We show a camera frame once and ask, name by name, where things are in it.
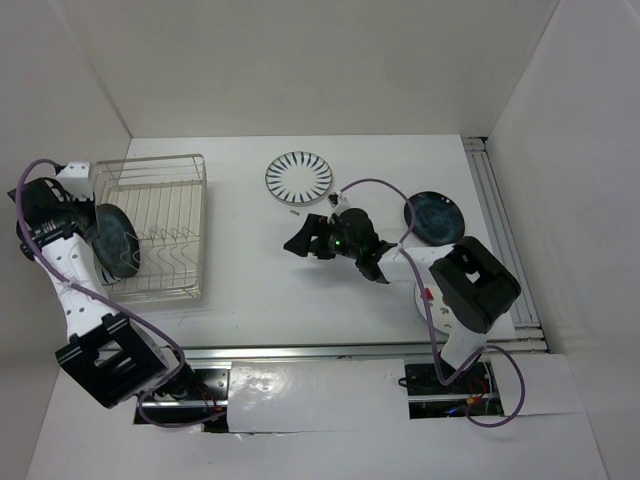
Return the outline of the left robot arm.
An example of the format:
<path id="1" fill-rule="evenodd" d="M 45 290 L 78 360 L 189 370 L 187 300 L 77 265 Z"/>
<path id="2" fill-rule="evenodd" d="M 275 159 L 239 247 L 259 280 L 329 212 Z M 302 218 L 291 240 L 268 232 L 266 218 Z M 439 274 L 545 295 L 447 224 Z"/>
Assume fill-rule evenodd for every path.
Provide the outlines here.
<path id="1" fill-rule="evenodd" d="M 67 323 L 59 366 L 106 408 L 159 380 L 176 399 L 196 390 L 196 372 L 167 357 L 131 315 L 105 304 L 101 275 L 121 280 L 140 267 L 140 246 L 126 214 L 112 204 L 80 200 L 54 178 L 9 191 L 20 206 L 21 250 L 52 281 Z"/>

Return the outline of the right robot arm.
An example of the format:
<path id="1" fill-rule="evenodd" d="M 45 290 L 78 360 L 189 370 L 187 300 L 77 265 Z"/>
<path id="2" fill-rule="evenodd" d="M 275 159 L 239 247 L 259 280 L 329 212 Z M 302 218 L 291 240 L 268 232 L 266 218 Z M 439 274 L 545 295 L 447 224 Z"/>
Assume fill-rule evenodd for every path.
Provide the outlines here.
<path id="1" fill-rule="evenodd" d="M 375 283 L 415 284 L 430 337 L 435 336 L 435 326 L 424 282 L 435 284 L 456 319 L 444 347 L 432 347 L 436 379 L 448 392 L 460 391 L 469 383 L 470 366 L 488 347 L 488 332 L 521 294 L 515 276 L 478 239 L 466 236 L 451 245 L 406 248 L 382 240 L 359 208 L 330 216 L 309 214 L 284 249 L 320 260 L 349 258 Z"/>

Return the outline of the dark blue glazed plate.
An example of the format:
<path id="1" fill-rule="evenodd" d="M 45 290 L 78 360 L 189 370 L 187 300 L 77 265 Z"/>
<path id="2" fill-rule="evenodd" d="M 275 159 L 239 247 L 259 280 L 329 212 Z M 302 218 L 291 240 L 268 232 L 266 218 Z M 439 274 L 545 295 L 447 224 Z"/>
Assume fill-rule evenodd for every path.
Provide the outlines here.
<path id="1" fill-rule="evenodd" d="M 409 198 L 414 210 L 405 204 L 404 220 L 412 233 L 430 246 L 454 244 L 465 235 L 464 216 L 449 197 L 434 191 L 422 191 Z"/>
<path id="2" fill-rule="evenodd" d="M 104 270 L 115 278 L 134 277 L 140 268 L 140 244 L 127 215 L 112 204 L 96 207 L 99 236 L 94 253 Z"/>

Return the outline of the blue striped plate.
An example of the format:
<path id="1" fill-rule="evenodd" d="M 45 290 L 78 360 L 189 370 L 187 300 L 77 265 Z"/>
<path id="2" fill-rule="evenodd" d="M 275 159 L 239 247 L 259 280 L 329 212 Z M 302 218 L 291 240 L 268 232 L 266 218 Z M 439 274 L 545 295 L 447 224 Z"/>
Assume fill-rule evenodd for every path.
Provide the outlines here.
<path id="1" fill-rule="evenodd" d="M 333 172 L 322 157 L 306 151 L 292 151 L 275 158 L 265 172 L 265 185 L 278 201 L 288 205 L 309 205 L 327 195 Z"/>
<path id="2" fill-rule="evenodd" d="M 96 272 L 103 286 L 115 285 L 121 281 L 121 278 L 112 275 L 99 261 L 96 262 Z"/>

